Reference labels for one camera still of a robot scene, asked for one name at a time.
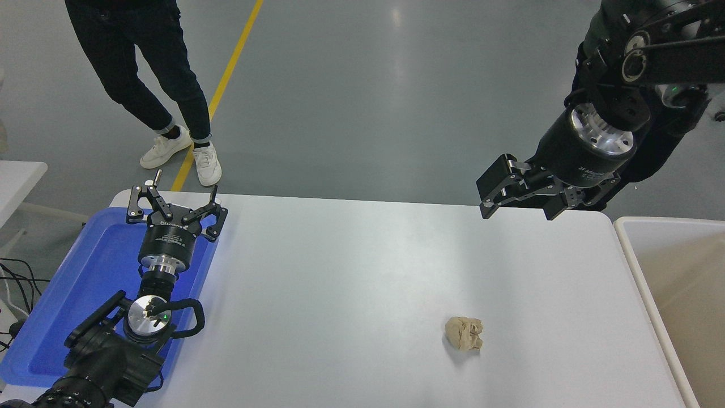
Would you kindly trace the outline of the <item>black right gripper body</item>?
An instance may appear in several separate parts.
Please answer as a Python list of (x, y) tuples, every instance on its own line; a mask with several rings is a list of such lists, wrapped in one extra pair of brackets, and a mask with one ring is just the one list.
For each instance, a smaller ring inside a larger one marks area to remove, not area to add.
[(541, 138), (532, 160), (575, 188), (593, 188), (631, 157), (631, 133), (598, 113), (563, 113)]

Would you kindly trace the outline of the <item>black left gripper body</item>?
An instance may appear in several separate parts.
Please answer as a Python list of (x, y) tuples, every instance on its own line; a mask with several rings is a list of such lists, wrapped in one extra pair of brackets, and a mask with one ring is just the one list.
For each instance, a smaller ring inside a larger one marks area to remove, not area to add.
[(176, 268), (189, 268), (193, 258), (196, 238), (201, 224), (184, 225), (184, 217), (193, 211), (185, 206), (171, 206), (171, 220), (165, 220), (161, 211), (147, 216), (145, 233), (138, 253), (138, 263), (145, 268), (166, 262)]

